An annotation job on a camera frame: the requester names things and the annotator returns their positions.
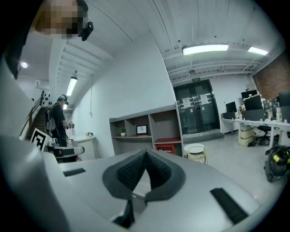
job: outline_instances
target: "exit sign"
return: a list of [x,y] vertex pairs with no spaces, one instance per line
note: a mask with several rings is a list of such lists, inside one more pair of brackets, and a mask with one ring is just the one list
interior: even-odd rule
[[192,79],[192,82],[199,82],[199,81],[200,81],[200,78],[199,77]]

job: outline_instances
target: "fluorescent light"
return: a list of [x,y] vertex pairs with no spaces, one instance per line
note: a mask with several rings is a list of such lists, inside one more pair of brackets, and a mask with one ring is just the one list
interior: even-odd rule
[[254,47],[250,47],[250,49],[248,50],[248,52],[250,53],[258,53],[261,55],[266,55],[268,52],[262,49],[258,49],[258,48],[254,48]]
[[203,53],[203,52],[227,51],[227,49],[228,44],[199,45],[183,48],[182,53],[183,55],[190,55],[194,53]]
[[71,96],[73,92],[73,88],[76,85],[76,83],[77,83],[77,78],[71,77],[71,80],[69,81],[69,84],[68,84],[67,96]]
[[22,63],[21,63],[21,66],[22,66],[23,68],[27,68],[27,67],[28,67],[28,64],[27,64],[26,62],[22,62]]

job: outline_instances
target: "vacuum cleaner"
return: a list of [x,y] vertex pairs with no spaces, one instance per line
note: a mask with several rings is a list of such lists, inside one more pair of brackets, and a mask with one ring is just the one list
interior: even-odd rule
[[264,170],[269,182],[290,175],[289,149],[290,147],[277,145],[266,151],[268,159],[265,161]]

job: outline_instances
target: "shelf unit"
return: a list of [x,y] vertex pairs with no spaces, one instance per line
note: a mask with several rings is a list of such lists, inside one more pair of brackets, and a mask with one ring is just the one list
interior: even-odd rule
[[[140,149],[156,149],[157,144],[174,144],[175,153],[182,156],[183,142],[176,105],[162,107],[120,118],[110,119],[115,155]],[[136,135],[136,127],[148,125],[148,135]],[[126,136],[120,135],[126,129]]]

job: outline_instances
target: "red box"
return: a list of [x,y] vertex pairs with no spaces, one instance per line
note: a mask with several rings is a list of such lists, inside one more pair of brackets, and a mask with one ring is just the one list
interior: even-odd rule
[[174,144],[156,144],[156,150],[175,155]]

